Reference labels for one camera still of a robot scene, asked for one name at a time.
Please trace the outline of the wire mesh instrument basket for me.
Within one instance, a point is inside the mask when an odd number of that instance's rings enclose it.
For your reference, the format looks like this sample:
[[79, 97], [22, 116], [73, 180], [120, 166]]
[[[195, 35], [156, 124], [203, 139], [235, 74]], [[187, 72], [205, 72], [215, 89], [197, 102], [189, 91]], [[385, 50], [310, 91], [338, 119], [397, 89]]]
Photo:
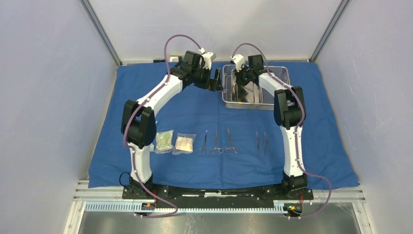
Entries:
[[[259, 103], [243, 103], [243, 102], [232, 102], [231, 98], [231, 71], [235, 69], [235, 65], [227, 64], [223, 66], [223, 75], [222, 75], [222, 100], [224, 101], [225, 107], [233, 108], [233, 109], [251, 109], [251, 110], [273, 110], [274, 109], [274, 92], [268, 91], [262, 88], [259, 85], [259, 80], [257, 86], [261, 88], [262, 95], [263, 95], [263, 102], [262, 104]], [[286, 84], [290, 84], [290, 77], [289, 72], [286, 67], [284, 66], [269, 66], [264, 67], [263, 70], [256, 72], [258, 77], [264, 76], [270, 78], [271, 76], [268, 75], [267, 70], [271, 72], [275, 77], [280, 79], [282, 82]]]

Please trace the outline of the blue surgical drape cloth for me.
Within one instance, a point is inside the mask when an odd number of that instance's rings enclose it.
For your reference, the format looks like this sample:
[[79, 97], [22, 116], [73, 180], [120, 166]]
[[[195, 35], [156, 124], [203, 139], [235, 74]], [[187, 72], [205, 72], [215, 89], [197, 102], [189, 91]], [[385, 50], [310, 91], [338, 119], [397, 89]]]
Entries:
[[[306, 119], [302, 131], [302, 157], [310, 189], [356, 187], [358, 177], [344, 150], [336, 119], [319, 68], [309, 62], [279, 62], [290, 81], [303, 89]], [[117, 69], [114, 93], [89, 167], [89, 187], [127, 184], [130, 152], [123, 145], [120, 127], [124, 104], [149, 93], [167, 72], [163, 63], [136, 64]], [[278, 184], [282, 180], [284, 149], [282, 133], [269, 110], [226, 108], [220, 92], [194, 86], [174, 96], [157, 114], [157, 130], [196, 134], [191, 154], [150, 154], [153, 182], [197, 189], [236, 189]], [[228, 147], [227, 127], [239, 153], [215, 153]], [[199, 154], [207, 130], [207, 152]], [[260, 133], [260, 156], [256, 132]], [[264, 132], [268, 134], [264, 154]]]

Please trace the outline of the steel tweezers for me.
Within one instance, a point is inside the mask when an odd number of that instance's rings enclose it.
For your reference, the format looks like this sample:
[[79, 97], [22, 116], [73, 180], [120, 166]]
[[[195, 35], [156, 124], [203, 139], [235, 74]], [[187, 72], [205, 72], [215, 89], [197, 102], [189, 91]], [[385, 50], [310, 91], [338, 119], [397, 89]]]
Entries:
[[256, 143], [257, 143], [257, 155], [260, 156], [260, 133], [259, 131], [256, 132]]

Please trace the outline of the thin steel instrument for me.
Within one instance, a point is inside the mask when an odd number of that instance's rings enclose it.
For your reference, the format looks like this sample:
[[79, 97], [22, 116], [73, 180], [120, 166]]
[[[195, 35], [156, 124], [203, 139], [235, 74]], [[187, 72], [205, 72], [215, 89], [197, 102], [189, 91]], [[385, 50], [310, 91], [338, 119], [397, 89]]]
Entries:
[[264, 132], [264, 154], [267, 155], [268, 150], [268, 134]]

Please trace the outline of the surgical scissors forceps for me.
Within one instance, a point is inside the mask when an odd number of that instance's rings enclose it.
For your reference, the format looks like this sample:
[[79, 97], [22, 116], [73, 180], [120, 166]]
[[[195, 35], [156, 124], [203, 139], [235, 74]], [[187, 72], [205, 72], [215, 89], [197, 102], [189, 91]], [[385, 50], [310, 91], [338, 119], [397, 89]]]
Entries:
[[219, 153], [222, 154], [224, 152], [224, 149], [219, 146], [219, 136], [218, 136], [218, 130], [215, 131], [215, 143], [214, 143], [214, 148], [210, 150], [211, 154]]

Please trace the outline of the beige gauze packet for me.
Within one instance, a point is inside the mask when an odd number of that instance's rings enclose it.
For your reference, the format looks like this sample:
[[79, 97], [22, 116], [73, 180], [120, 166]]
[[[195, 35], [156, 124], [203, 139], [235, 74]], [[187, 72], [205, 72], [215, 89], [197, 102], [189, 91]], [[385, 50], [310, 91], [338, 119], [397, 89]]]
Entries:
[[194, 151], [194, 140], [196, 138], [196, 134], [177, 134], [177, 139], [175, 142], [175, 147], [172, 150], [173, 155], [180, 155], [180, 154], [191, 154]]

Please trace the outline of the green packet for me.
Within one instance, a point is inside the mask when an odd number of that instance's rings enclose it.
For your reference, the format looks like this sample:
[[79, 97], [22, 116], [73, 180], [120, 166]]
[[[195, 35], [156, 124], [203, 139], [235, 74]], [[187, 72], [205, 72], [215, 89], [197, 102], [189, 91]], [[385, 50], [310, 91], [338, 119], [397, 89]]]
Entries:
[[173, 130], [156, 133], [156, 145], [154, 152], [157, 154], [169, 153], [174, 149], [172, 144]]

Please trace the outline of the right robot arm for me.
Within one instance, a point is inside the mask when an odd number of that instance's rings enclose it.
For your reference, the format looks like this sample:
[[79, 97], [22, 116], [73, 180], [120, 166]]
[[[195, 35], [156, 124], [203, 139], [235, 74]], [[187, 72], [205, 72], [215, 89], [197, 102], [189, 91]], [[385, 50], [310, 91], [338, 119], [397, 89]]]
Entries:
[[307, 187], [301, 146], [302, 125], [306, 118], [302, 88], [293, 87], [278, 78], [265, 66], [262, 55], [249, 56], [245, 62], [242, 55], [236, 54], [231, 62], [235, 65], [238, 85], [252, 82], [273, 95], [274, 119], [280, 127], [284, 147], [281, 192], [284, 197], [294, 199], [301, 189]]

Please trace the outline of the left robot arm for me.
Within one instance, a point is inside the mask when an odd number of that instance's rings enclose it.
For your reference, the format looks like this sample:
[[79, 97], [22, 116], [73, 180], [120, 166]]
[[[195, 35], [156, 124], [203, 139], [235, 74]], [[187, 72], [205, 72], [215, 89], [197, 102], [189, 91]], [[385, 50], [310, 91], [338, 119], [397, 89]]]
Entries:
[[152, 195], [152, 171], [150, 168], [150, 145], [156, 138], [156, 115], [170, 99], [186, 87], [194, 85], [213, 92], [222, 91], [221, 70], [215, 70], [211, 78], [213, 52], [186, 51], [182, 61], [167, 67], [167, 74], [148, 94], [137, 101], [124, 104], [121, 133], [124, 146], [131, 154], [132, 171], [130, 184], [140, 198]]

